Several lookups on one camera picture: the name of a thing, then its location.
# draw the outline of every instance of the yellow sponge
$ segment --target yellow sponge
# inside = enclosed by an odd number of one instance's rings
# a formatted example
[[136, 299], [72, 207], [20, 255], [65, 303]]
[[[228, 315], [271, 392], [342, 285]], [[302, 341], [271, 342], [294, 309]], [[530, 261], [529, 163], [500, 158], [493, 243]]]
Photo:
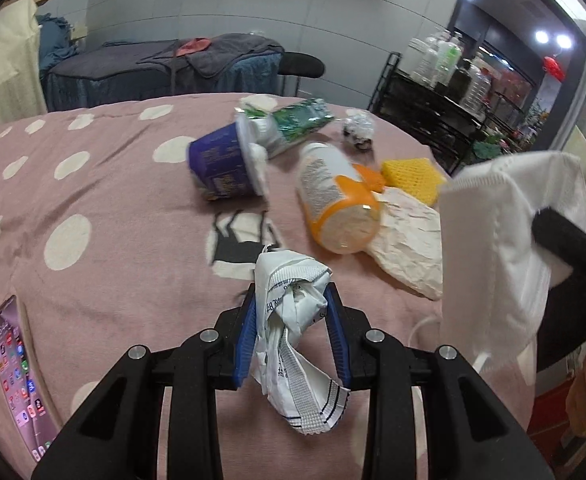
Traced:
[[385, 160], [381, 173], [387, 186], [398, 187], [427, 206], [435, 204], [438, 187], [446, 181], [428, 158]]

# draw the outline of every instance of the blue gripper pad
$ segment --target blue gripper pad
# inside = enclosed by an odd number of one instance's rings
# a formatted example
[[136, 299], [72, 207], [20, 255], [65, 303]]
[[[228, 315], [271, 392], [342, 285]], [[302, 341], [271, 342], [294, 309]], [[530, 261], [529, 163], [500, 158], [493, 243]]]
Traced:
[[249, 304], [249, 309], [244, 316], [240, 336], [235, 347], [235, 369], [233, 370], [233, 382], [236, 387], [242, 386], [244, 379], [249, 374], [253, 348], [257, 338], [257, 313], [255, 310], [255, 295]]
[[337, 313], [337, 306], [333, 299], [333, 295], [329, 287], [324, 291], [324, 298], [326, 298], [326, 330], [329, 333], [329, 340], [331, 342], [331, 350], [333, 350], [333, 360], [335, 361], [335, 369], [337, 376], [342, 381], [342, 386], [345, 388], [351, 387], [351, 368], [349, 366], [349, 345], [346, 340], [344, 328], [340, 322], [340, 317]]

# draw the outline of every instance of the black graphic print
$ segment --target black graphic print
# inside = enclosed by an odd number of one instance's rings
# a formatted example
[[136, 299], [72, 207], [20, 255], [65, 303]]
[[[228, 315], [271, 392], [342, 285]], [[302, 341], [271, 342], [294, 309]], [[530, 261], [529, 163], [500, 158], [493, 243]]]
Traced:
[[[257, 262], [258, 256], [264, 249], [264, 223], [266, 218], [266, 211], [262, 211], [262, 218], [260, 219], [259, 241], [254, 242], [247, 240], [240, 242], [233, 230], [233, 222], [243, 210], [238, 210], [233, 213], [230, 221], [227, 224], [227, 234], [225, 235], [219, 228], [217, 222], [221, 213], [217, 213], [213, 219], [213, 228], [215, 229], [215, 251], [211, 265], [215, 262], [226, 262], [229, 264], [254, 264]], [[269, 230], [274, 243], [270, 245], [270, 249], [279, 248], [279, 241], [270, 224], [266, 225]]]

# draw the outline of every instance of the silver screw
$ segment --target silver screw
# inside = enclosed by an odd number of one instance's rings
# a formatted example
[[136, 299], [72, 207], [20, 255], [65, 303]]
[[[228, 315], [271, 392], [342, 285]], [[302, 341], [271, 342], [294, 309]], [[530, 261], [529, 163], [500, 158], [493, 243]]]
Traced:
[[381, 343], [384, 340], [384, 332], [376, 328], [369, 330], [367, 332], [367, 339], [371, 341], [371, 343]]
[[218, 337], [219, 334], [217, 333], [217, 330], [212, 328], [202, 330], [202, 332], [199, 333], [199, 338], [205, 343], [213, 343]]
[[142, 345], [135, 345], [129, 348], [129, 357], [131, 359], [142, 359], [144, 355], [147, 353], [147, 349], [144, 348]]
[[444, 359], [451, 360], [457, 357], [457, 350], [455, 350], [452, 346], [444, 345], [439, 349], [439, 354], [444, 357]]

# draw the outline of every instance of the white face mask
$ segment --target white face mask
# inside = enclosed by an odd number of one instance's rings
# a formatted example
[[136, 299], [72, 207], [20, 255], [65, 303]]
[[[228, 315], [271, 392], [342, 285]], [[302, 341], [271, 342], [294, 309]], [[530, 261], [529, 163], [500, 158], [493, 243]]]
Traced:
[[502, 156], [440, 189], [443, 300], [439, 338], [476, 370], [513, 362], [539, 329], [550, 286], [572, 269], [533, 241], [552, 207], [586, 232], [579, 160], [561, 152]]

